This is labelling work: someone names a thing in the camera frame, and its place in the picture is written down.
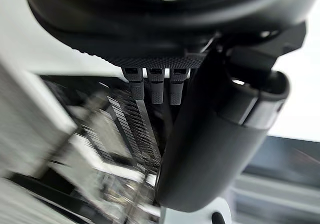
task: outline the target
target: mechanism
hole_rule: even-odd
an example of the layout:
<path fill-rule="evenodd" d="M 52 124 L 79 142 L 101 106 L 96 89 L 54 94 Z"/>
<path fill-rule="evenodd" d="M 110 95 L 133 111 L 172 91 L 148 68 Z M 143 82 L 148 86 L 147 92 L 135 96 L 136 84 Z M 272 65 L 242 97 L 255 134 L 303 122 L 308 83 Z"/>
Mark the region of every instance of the mechanism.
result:
<path fill-rule="evenodd" d="M 290 92 L 286 75 L 272 67 L 302 46 L 314 0 L 28 2 L 53 37 L 121 67 L 128 90 L 111 87 L 98 110 L 125 139 L 104 158 L 157 175 L 163 216 L 188 217 L 207 216 L 264 141 Z M 165 138 L 148 129 L 146 99 L 174 116 L 163 124 Z M 94 143 L 99 119 L 86 115 L 78 128 Z M 212 211 L 210 221 L 226 216 Z"/>

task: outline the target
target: white wall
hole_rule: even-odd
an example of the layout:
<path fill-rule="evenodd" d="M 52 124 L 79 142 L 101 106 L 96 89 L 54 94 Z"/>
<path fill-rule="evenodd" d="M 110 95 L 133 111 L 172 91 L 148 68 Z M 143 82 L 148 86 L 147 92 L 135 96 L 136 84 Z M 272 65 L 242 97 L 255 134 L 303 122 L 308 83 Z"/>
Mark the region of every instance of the white wall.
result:
<path fill-rule="evenodd" d="M 270 134 L 320 141 L 319 75 L 320 1 L 314 6 L 304 47 L 281 57 L 275 69 L 291 80 L 291 95 Z M 121 69 L 82 54 L 44 31 L 26 0 L 0 0 L 0 58 L 40 108 L 62 130 L 73 126 L 52 94 L 34 74 L 106 75 L 122 77 Z"/>

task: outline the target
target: black plastic housing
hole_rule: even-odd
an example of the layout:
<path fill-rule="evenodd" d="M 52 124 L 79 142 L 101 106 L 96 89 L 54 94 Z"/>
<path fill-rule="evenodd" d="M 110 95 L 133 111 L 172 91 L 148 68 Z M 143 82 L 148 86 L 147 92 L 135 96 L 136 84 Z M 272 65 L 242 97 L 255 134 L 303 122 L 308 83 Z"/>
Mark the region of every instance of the black plastic housing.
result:
<path fill-rule="evenodd" d="M 198 68 L 216 31 L 259 33 L 301 23 L 314 0 L 28 0 L 66 45 L 121 67 Z"/>
<path fill-rule="evenodd" d="M 156 185 L 158 202 L 194 212 L 216 198 L 264 141 L 289 94 L 271 72 L 260 89 L 237 84 L 223 56 L 210 54 L 197 72 L 166 145 Z"/>

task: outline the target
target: black bracket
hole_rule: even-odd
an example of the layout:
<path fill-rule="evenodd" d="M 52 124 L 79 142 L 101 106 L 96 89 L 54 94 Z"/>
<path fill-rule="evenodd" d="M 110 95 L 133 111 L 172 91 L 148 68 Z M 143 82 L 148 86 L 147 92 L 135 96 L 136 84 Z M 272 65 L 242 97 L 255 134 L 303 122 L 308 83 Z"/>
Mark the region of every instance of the black bracket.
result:
<path fill-rule="evenodd" d="M 278 57 L 302 47 L 306 31 L 303 22 L 282 32 L 233 35 L 224 38 L 217 47 L 225 52 L 228 69 L 234 78 L 261 86 Z"/>

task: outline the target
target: white surface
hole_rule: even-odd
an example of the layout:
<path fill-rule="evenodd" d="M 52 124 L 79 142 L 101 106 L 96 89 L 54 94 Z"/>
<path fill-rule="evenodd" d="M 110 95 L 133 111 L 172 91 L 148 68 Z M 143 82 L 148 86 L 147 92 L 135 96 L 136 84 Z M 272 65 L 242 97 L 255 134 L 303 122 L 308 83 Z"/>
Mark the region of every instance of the white surface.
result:
<path fill-rule="evenodd" d="M 161 208 L 161 224 L 212 224 L 212 214 L 218 212 L 223 216 L 225 224 L 231 224 L 231 213 L 225 199 L 216 198 L 204 208 L 193 212 L 184 213 L 169 208 Z"/>
<path fill-rule="evenodd" d="M 291 80 L 291 95 L 270 135 L 320 141 L 320 1 L 308 19 L 304 47 L 281 57 L 276 70 Z M 21 85 L 61 130 L 73 122 L 34 74 L 105 75 L 123 78 L 121 69 L 72 50 L 51 37 L 32 16 L 26 0 L 0 0 L 0 57 Z"/>

